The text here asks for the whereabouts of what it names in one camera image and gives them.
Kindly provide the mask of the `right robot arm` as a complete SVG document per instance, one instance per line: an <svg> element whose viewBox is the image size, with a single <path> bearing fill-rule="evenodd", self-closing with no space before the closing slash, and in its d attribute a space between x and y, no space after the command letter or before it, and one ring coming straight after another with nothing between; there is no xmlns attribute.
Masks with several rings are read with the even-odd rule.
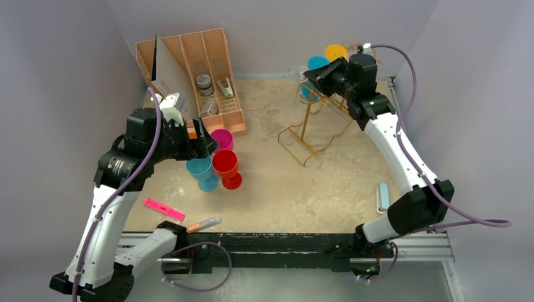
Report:
<svg viewBox="0 0 534 302"><path fill-rule="evenodd" d="M415 151L402 142L405 133L389 99L377 92L377 63L368 54L340 57L325 66L304 72L306 79L325 96L337 94L348 105L349 115L370 137L388 163L401 197L379 218L355 229L355 251L368 256L384 240L435 225L445 218L455 192L449 180L441 181Z"/></svg>

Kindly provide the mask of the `white box in organizer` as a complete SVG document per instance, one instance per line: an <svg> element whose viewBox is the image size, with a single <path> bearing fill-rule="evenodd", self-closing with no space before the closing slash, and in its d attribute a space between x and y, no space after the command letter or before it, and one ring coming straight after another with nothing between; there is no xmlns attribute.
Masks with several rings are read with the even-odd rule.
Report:
<svg viewBox="0 0 534 302"><path fill-rule="evenodd" d="M206 98L200 110L201 117L215 116L219 113L218 102L214 97Z"/></svg>

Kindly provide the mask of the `magenta wine glass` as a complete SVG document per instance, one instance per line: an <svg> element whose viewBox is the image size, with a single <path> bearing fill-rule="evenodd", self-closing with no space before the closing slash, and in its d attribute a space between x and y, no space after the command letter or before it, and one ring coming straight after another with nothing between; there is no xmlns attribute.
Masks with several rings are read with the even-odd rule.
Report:
<svg viewBox="0 0 534 302"><path fill-rule="evenodd" d="M219 145L217 151L234 149L234 138L230 131L220 128L211 132L210 135Z"/></svg>

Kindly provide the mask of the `small round tin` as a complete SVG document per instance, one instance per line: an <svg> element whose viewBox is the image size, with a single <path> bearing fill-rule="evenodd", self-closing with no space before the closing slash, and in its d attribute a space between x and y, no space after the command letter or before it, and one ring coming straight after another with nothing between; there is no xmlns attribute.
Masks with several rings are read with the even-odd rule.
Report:
<svg viewBox="0 0 534 302"><path fill-rule="evenodd" d="M208 74L200 74L195 80L199 95L210 96L213 94L213 81Z"/></svg>

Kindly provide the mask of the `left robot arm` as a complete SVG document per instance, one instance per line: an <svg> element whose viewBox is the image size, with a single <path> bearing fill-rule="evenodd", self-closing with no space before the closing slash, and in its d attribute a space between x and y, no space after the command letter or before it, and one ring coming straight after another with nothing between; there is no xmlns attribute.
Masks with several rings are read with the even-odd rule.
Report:
<svg viewBox="0 0 534 302"><path fill-rule="evenodd" d="M116 250L130 210L155 166L169 159L205 159L217 149L202 119L194 117L192 122L195 138L176 109L139 108L127 118L125 133L98 160L82 239L67 269L52 276L52 290L74 301L124 301L135 280L158 258L186 253L186 230L170 221L160 223L124 254Z"/></svg>

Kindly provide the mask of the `grey orange marker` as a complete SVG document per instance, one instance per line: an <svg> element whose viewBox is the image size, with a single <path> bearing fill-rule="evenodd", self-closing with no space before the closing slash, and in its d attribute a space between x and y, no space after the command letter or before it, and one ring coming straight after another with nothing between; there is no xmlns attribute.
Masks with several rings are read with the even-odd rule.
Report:
<svg viewBox="0 0 534 302"><path fill-rule="evenodd" d="M215 225L218 225L222 222L221 216L214 216L212 218L200 221L198 223L192 224L186 228L188 233L195 233L202 230L205 230L207 228L213 227Z"/></svg>

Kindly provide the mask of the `pink highlighter marker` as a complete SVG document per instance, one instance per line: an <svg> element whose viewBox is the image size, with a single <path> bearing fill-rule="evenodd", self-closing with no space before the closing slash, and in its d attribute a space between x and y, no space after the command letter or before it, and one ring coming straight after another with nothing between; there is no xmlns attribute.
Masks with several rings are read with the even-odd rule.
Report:
<svg viewBox="0 0 534 302"><path fill-rule="evenodd" d="M158 211L160 213L163 213L165 215L167 215L168 217L172 218L172 219L175 219L175 220L178 220L180 222L184 221L185 218L186 218L186 215L181 212L181 211L178 211L168 205L165 205L165 204L162 204L162 203L159 203L153 199L150 199L150 198L146 198L144 200L144 205L148 208L151 208L155 211Z"/></svg>

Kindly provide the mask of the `blue wine glass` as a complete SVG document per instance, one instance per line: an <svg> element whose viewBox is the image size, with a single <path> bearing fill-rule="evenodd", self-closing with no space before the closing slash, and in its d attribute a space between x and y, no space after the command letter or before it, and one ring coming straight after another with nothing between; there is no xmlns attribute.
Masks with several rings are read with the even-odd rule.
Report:
<svg viewBox="0 0 534 302"><path fill-rule="evenodd" d="M314 56L311 57L307 62L307 68L309 70L318 69L320 67L323 67L329 63L328 59L323 56ZM312 95L311 91L308 87L303 85L300 88L300 95L304 101L309 101L309 98L312 98L312 103L318 102L319 98L316 95Z"/></svg>
<svg viewBox="0 0 534 302"><path fill-rule="evenodd" d="M212 192L217 188L219 179L213 171L211 157L186 161L186 170L197 180L202 191Z"/></svg>

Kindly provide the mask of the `red wine glass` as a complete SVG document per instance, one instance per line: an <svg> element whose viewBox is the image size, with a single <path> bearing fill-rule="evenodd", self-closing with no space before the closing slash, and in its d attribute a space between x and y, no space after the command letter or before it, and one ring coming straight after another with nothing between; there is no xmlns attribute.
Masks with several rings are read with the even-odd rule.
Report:
<svg viewBox="0 0 534 302"><path fill-rule="evenodd" d="M220 150L212 159L214 171L222 179L222 185L228 190L235 190L242 184L237 155L232 150Z"/></svg>

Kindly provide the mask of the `gold wine glass rack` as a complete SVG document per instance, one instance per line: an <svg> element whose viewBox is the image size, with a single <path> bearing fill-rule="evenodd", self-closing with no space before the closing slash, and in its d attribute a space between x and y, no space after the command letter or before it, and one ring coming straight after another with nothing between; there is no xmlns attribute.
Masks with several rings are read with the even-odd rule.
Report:
<svg viewBox="0 0 534 302"><path fill-rule="evenodd" d="M363 43L349 40L341 42L350 55L359 53ZM305 85L316 95L316 103L304 101L300 88ZM353 124L348 114L348 105L339 95L328 97L321 94L310 81L295 84L292 121L277 137L278 143L302 166L315 155L325 151L337 138L346 133Z"/></svg>

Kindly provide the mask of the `stapler in organizer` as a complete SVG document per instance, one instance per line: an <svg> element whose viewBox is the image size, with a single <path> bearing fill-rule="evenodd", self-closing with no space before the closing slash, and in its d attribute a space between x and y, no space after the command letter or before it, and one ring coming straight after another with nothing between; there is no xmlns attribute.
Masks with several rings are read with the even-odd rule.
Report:
<svg viewBox="0 0 534 302"><path fill-rule="evenodd" d="M234 97L232 85L228 77L226 77L224 80L219 80L216 83L217 83L217 87L219 88L220 92L224 95L226 99L230 99Z"/></svg>

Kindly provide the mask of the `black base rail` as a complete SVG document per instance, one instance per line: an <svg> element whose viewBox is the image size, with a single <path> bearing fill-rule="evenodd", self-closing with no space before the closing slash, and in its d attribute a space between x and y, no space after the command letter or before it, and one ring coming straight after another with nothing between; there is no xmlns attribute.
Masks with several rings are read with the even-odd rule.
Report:
<svg viewBox="0 0 534 302"><path fill-rule="evenodd" d="M215 233L182 236L164 258L192 263L195 274L214 268L361 270L394 256L390 243L360 245L352 233Z"/></svg>

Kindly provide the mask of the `light blue eraser bar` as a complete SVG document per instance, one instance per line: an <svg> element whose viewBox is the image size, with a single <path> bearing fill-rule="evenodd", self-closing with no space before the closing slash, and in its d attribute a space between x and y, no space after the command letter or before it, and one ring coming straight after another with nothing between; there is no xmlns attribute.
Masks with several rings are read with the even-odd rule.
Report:
<svg viewBox="0 0 534 302"><path fill-rule="evenodd" d="M377 186L376 209L378 214L385 214L390 206L389 188L385 183Z"/></svg>

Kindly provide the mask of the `clear wine glass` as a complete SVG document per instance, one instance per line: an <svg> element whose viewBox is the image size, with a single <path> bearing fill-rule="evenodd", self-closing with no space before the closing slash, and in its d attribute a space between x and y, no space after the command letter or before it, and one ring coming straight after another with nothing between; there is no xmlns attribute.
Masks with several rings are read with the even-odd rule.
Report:
<svg viewBox="0 0 534 302"><path fill-rule="evenodd" d="M308 67L302 66L302 65L291 67L287 71L287 79L292 81L295 84L301 84L303 82L306 82L307 78L304 75L304 73L308 70L309 70Z"/></svg>

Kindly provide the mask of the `yellow wine glass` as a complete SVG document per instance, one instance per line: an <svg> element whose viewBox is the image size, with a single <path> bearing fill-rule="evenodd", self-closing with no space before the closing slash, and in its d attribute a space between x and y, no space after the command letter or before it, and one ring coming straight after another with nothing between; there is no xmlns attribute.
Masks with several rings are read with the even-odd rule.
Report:
<svg viewBox="0 0 534 302"><path fill-rule="evenodd" d="M333 62L339 58L348 60L349 54L344 46L339 44L331 44L324 49L324 57L328 59L329 62Z"/></svg>

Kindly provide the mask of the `peach file organizer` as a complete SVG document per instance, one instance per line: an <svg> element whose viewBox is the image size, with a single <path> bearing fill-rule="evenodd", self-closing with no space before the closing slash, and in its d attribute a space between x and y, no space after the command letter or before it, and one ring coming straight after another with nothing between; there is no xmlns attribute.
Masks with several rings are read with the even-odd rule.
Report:
<svg viewBox="0 0 534 302"><path fill-rule="evenodd" d="M155 39L136 43L135 51L138 65L147 85L159 94L159 91L151 83ZM202 117L207 130L214 131L225 128L235 137L244 136L247 133L246 124L237 96L229 49L223 29L217 28L161 39L178 64L187 70L196 96L198 115L200 115L202 103L206 98L214 97L217 100L219 113L215 116ZM208 74L212 78L214 89L212 95L199 95L195 80L200 74ZM234 92L234 97L230 99L224 97L216 83L226 77L229 78ZM193 128L192 119L186 122L189 128Z"/></svg>

